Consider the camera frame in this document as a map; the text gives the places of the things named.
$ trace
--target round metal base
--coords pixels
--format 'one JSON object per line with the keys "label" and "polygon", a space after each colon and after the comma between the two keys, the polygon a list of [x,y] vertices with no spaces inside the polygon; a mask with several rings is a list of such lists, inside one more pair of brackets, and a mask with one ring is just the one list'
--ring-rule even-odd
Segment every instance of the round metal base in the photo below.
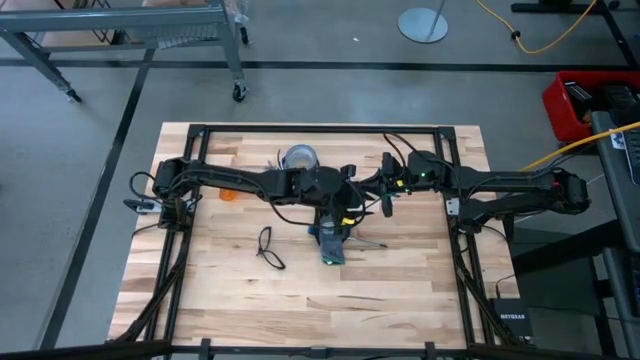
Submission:
{"label": "round metal base", "polygon": [[414,8],[409,9],[400,15],[398,19],[398,28],[402,35],[419,43],[433,43],[442,40],[447,31],[449,24],[447,20],[440,15],[438,23],[433,29],[433,33],[429,36],[431,26],[435,21],[437,13],[431,9]]}

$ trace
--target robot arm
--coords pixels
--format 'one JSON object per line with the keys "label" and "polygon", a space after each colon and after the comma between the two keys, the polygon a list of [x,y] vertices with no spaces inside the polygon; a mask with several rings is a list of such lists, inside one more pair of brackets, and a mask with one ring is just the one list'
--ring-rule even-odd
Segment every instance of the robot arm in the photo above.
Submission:
{"label": "robot arm", "polygon": [[[386,217],[393,215],[392,197],[404,193],[436,191],[454,201],[449,215],[457,217],[463,231],[478,233],[490,218],[551,210],[579,214],[589,207],[586,182],[562,169],[538,172],[480,172],[453,166],[428,151],[412,152],[404,167],[389,153],[383,154],[378,172],[368,179],[352,181],[355,165],[340,170],[319,166],[313,169],[267,170],[261,173],[175,158],[160,163],[153,184],[163,201],[161,223],[180,222],[181,198],[198,186],[211,186],[253,193],[272,206],[304,205],[330,214],[334,224],[352,223],[365,212],[364,201],[380,197]],[[492,201],[472,199],[478,192],[510,192]]]}

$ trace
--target gray concrete floor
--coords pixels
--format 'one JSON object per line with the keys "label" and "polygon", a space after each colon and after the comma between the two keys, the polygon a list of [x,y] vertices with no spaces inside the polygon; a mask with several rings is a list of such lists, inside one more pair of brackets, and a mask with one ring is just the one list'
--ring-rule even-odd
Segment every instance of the gray concrete floor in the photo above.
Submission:
{"label": "gray concrete floor", "polygon": [[[449,1],[449,35],[432,45],[406,40],[397,16],[435,0],[252,1],[253,44],[245,60],[393,61],[621,65],[600,17],[589,17],[556,49],[526,56],[508,31],[470,0]],[[573,16],[511,14],[508,2],[486,0],[517,24],[527,45],[551,41]],[[632,8],[632,1],[623,7]],[[616,12],[640,56],[640,13]],[[0,43],[0,58],[17,55]],[[140,59],[141,53],[55,54],[57,59]],[[217,49],[160,51],[156,59],[220,59]],[[134,69],[73,69],[63,73],[85,99],[67,103],[31,68],[0,67],[0,352],[32,348],[59,285],[105,156],[122,116]],[[553,74],[400,72],[379,70],[247,70],[251,93],[231,100],[225,70],[152,69],[118,164],[87,263],[60,337],[60,346],[104,341],[124,271],[135,214],[131,173],[148,169],[160,126],[180,122],[353,122],[476,124],[495,170],[517,169],[556,149],[541,93]],[[599,160],[565,164],[586,179]],[[544,214],[519,223],[577,233],[614,216],[604,180],[590,186],[591,209],[578,217]],[[535,330],[547,348],[597,352],[593,322],[580,315],[536,310]]]}

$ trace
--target small orange item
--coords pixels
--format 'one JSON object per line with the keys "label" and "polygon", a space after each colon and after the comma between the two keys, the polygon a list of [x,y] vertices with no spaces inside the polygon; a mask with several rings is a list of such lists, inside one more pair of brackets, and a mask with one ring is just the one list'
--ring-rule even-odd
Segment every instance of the small orange item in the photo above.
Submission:
{"label": "small orange item", "polygon": [[220,199],[224,201],[233,201],[238,193],[233,190],[220,189]]}

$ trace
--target eyeglasses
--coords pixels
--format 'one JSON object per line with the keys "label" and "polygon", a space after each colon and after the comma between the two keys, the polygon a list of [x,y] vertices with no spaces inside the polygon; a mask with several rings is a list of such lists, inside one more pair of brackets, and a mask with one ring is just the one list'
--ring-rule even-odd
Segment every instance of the eyeglasses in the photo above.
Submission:
{"label": "eyeglasses", "polygon": [[266,226],[260,232],[258,236],[258,253],[256,256],[262,256],[267,264],[278,270],[284,270],[287,266],[280,260],[278,255],[269,250],[269,244],[271,243],[271,226]]}

